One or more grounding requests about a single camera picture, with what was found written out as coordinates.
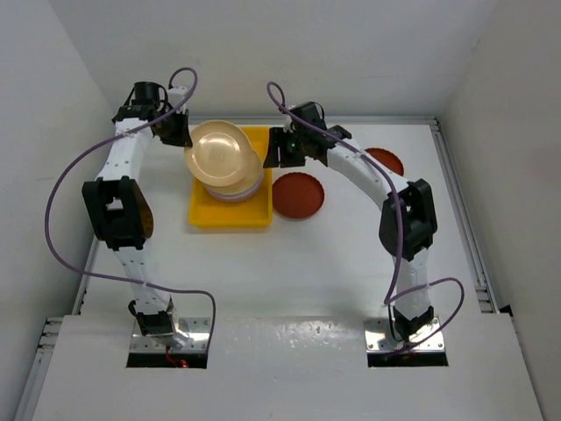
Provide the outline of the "tan plate front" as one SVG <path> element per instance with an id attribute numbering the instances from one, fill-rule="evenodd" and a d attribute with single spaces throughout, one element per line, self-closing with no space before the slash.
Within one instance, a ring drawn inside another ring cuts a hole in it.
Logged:
<path id="1" fill-rule="evenodd" d="M 196 161 L 198 164 L 195 177 L 210 186 L 228 186 L 246 176 L 257 177 L 259 173 L 263 173 L 261 159 L 252 148 L 245 151 L 212 148 Z"/>

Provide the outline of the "tan plate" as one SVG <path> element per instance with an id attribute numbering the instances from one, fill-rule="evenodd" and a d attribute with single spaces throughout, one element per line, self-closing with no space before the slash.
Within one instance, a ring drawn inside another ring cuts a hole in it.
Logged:
<path id="1" fill-rule="evenodd" d="M 184 148 L 186 165 L 199 181 L 229 186 L 248 172 L 253 149 L 245 132 L 228 121 L 209 120 L 190 132 L 192 146 Z"/>
<path id="2" fill-rule="evenodd" d="M 228 186 L 246 176 L 257 177 L 259 173 L 263 173 L 261 159 L 252 148 L 245 151 L 212 148 L 196 161 L 198 164 L 195 177 L 210 186 Z"/>

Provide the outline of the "white plate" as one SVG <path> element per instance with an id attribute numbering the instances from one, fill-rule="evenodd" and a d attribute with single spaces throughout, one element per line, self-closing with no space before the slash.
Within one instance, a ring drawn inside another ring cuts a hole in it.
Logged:
<path id="1" fill-rule="evenodd" d="M 216 200 L 222 202 L 239 202 L 253 196 L 264 179 L 264 175 L 259 173 L 257 177 L 246 176 L 242 180 L 228 186 L 210 186 L 204 184 L 205 190 Z"/>

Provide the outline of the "red plate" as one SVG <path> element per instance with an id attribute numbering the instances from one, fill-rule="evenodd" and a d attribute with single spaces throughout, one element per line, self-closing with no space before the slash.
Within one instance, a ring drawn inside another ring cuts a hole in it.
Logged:
<path id="1" fill-rule="evenodd" d="M 312 175 L 288 173 L 273 183 L 273 208 L 284 218 L 311 218 L 322 208 L 324 200 L 323 185 Z"/>
<path id="2" fill-rule="evenodd" d="M 404 176 L 404 166 L 397 155 L 387 149 L 379 147 L 369 147 L 366 151 L 383 166 L 392 172 Z"/>

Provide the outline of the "pink plate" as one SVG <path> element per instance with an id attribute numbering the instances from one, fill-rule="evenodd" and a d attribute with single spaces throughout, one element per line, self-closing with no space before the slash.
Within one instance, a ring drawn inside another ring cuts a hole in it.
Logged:
<path id="1" fill-rule="evenodd" d="M 204 188 L 214 199 L 225 203 L 243 202 L 253 197 L 259 190 L 262 181 L 256 181 L 252 185 L 242 186 L 232 184 L 231 186 L 211 187 L 205 185 Z"/>

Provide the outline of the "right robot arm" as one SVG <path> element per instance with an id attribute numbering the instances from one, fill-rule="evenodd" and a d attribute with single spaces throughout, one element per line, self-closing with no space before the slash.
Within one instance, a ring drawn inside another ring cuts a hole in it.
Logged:
<path id="1" fill-rule="evenodd" d="M 314 159 L 344 175 L 374 201 L 381 212 L 380 242 L 394 260 L 384 304 L 394 309 L 396 338 L 410 340 L 434 316 L 425 290 L 428 250 L 437 231 L 430 185 L 389 170 L 343 127 L 327 127 L 315 103 L 278 108 L 289 120 L 272 130 L 266 167 L 302 167 Z"/>

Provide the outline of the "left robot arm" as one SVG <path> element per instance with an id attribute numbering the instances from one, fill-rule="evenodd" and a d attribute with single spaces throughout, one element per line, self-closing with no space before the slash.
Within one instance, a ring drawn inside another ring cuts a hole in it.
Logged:
<path id="1" fill-rule="evenodd" d="M 96 237 L 114 252 L 131 281 L 130 313 L 143 336 L 166 346 L 181 337 L 179 318 L 171 296 L 149 284 L 146 244 L 154 222 L 138 178 L 152 139 L 170 146 L 190 145 L 186 102 L 193 92 L 173 84 L 136 82 L 113 118 L 117 140 L 102 170 L 82 185 Z"/>

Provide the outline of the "yellow plastic bin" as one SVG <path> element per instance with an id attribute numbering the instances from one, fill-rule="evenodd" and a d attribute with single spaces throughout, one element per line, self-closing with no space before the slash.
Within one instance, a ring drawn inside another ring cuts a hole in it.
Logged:
<path id="1" fill-rule="evenodd" d="M 265 126 L 240 127 L 250 140 L 252 149 L 259 155 L 262 168 L 268 146 Z M 243 202 L 220 202 L 209 195 L 203 183 L 193 176 L 193 187 L 188 211 L 188 222 L 201 229 L 258 229 L 271 224 L 272 170 L 263 168 L 264 179 L 257 193 Z"/>

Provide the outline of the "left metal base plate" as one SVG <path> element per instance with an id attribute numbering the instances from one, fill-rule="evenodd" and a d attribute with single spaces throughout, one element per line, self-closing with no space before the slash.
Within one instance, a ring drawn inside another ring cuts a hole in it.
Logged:
<path id="1" fill-rule="evenodd" d="M 170 353 L 203 354 L 209 342 L 208 318 L 179 318 L 175 333 L 145 336 L 138 323 L 134 324 L 129 351 L 132 354 Z"/>

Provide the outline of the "metal base plate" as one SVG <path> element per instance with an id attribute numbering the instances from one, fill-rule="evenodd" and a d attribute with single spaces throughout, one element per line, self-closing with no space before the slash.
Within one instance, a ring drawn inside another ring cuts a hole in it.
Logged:
<path id="1" fill-rule="evenodd" d="M 132 354 L 170 353 L 203 354 L 209 342 L 208 318 L 179 318 L 175 333 L 145 336 L 138 323 L 134 324 L 129 351 Z"/>
<path id="2" fill-rule="evenodd" d="M 391 336 L 389 321 L 386 318 L 372 318 L 364 322 L 366 351 L 368 354 L 385 354 L 396 352 L 407 345 Z M 431 354 L 444 353 L 444 335 L 441 323 L 434 317 L 428 324 L 409 336 L 408 341 L 415 344 L 409 352 Z"/>

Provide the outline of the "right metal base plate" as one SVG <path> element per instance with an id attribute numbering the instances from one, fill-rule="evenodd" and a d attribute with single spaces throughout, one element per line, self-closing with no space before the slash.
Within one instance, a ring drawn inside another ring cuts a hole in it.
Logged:
<path id="1" fill-rule="evenodd" d="M 386 318 L 372 318 L 364 322 L 366 351 L 368 354 L 385 354 L 396 352 L 407 345 L 391 336 L 389 321 Z M 444 335 L 441 323 L 434 317 L 428 324 L 409 336 L 408 341 L 415 344 L 409 352 L 431 354 L 444 353 Z"/>

